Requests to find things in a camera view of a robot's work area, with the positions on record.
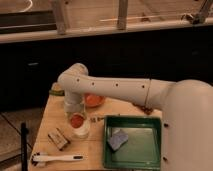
small bowl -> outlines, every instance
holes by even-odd
[[[81,113],[74,113],[69,119],[69,123],[77,138],[87,138],[90,131],[90,122]]]
[[[85,93],[84,102],[86,107],[97,107],[105,102],[106,97],[91,93]]]

orange object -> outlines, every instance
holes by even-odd
[[[79,113],[74,113],[70,119],[70,124],[73,128],[79,128],[83,125],[84,118]]]
[[[85,94],[85,105],[87,107],[96,107],[103,104],[105,101],[105,97],[98,96],[95,94],[86,93]]]

green plastic tray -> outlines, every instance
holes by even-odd
[[[117,151],[107,140],[122,129],[129,139]],[[108,169],[160,170],[161,120],[156,117],[106,116],[103,165]]]

gray sponge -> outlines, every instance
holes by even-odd
[[[123,143],[128,141],[128,138],[129,136],[120,129],[118,132],[112,134],[112,137],[107,142],[114,151],[117,151]]]

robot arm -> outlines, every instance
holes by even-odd
[[[88,76],[87,68],[74,64],[58,79],[65,90],[65,110],[73,112],[81,102],[81,94],[93,93],[149,108],[162,109],[167,91],[173,82],[150,79],[97,78]]]
[[[65,111],[78,112],[83,93],[113,97],[162,110],[161,171],[213,168],[213,89],[201,81],[96,78],[74,64],[58,82],[65,90]]]

